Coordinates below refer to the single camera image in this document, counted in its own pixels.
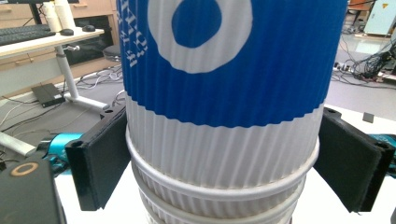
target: keyboard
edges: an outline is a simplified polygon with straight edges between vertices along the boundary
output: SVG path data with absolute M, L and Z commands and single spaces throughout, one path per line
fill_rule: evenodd
M 56 35 L 56 33 L 52 32 L 46 24 L 0 29 L 0 46 L 21 43 L 52 35 Z

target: stacked paper cup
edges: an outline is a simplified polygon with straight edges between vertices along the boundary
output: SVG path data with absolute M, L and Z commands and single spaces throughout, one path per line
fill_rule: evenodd
M 126 138 L 151 219 L 288 223 L 318 156 L 345 1 L 118 9 Z
M 55 11 L 55 5 L 52 2 L 45 2 L 43 9 L 50 30 L 52 32 L 61 31 L 62 25 L 61 22 L 59 21 L 58 14 Z
M 55 10 L 63 29 L 75 29 L 73 14 L 67 0 L 55 0 Z

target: desk leg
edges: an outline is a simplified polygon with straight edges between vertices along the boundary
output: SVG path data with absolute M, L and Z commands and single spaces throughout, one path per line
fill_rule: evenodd
M 88 98 L 78 95 L 77 86 L 76 86 L 76 83 L 74 82 L 72 71 L 70 70 L 70 66 L 66 59 L 66 55 L 64 54 L 64 49 L 62 49 L 62 46 L 58 46 L 55 48 L 57 51 L 56 58 L 58 60 L 58 64 L 61 68 L 62 73 L 64 74 L 64 78 L 66 80 L 67 87 L 69 88 L 69 92 L 70 92 L 70 93 L 65 94 L 64 98 L 66 98 L 67 100 L 69 100 L 71 102 L 79 102 L 79 103 L 83 103 L 85 105 L 91 105 L 93 107 L 103 109 L 103 110 L 108 109 L 110 107 L 110 105 L 107 105 L 107 104 L 104 104 L 104 103 L 101 103 L 101 102 L 98 102 L 98 101 L 95 101 L 92 99 L 88 99 Z

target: mouse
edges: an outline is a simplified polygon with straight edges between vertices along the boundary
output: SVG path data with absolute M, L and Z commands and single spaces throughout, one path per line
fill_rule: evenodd
M 62 29 L 59 34 L 61 35 L 74 35 L 74 31 L 72 29 Z
M 94 32 L 95 27 L 92 25 L 86 25 L 86 26 L 82 27 L 82 31 L 83 32 Z

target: orange ring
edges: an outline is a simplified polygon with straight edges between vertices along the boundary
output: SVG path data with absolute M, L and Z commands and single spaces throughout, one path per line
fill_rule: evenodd
M 31 166 L 30 169 L 27 169 L 23 172 L 20 172 L 19 170 L 25 166 Z M 25 164 L 19 165 L 17 167 L 15 167 L 12 171 L 11 171 L 11 175 L 13 176 L 23 176 L 23 175 L 29 175 L 30 173 L 32 173 L 35 169 L 37 169 L 38 167 L 38 163 L 36 162 L 27 162 Z

